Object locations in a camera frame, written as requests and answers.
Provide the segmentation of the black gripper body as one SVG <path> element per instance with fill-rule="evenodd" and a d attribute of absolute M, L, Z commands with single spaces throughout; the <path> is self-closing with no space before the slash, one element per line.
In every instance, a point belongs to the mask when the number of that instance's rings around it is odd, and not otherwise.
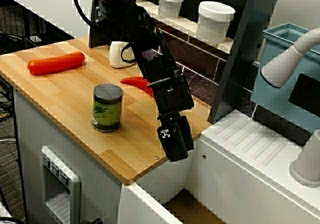
<path fill-rule="evenodd" d="M 180 112 L 194 107 L 188 82 L 184 75 L 173 75 L 162 80 L 147 84 L 152 90 L 158 109 L 158 120 L 161 122 L 157 129 L 159 138 L 162 139 L 162 129 L 170 122 L 177 122 L 185 137 L 185 116 Z"/>

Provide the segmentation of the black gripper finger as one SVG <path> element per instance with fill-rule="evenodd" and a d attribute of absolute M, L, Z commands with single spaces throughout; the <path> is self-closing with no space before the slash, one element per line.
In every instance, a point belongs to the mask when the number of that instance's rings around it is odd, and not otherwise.
<path fill-rule="evenodd" d="M 189 126 L 189 123 L 188 123 L 188 119 L 187 119 L 187 117 L 185 116 L 185 124 L 186 124 L 186 126 L 185 126 L 185 146 L 186 146 L 186 149 L 187 149 L 187 151 L 190 151 L 190 150 L 193 150 L 193 139 L 192 139 L 192 134 L 191 134 L 191 129 L 190 129 L 190 126 Z"/>
<path fill-rule="evenodd" d="M 188 157 L 183 132 L 177 122 L 169 122 L 162 129 L 162 144 L 169 161 L 179 161 Z"/>

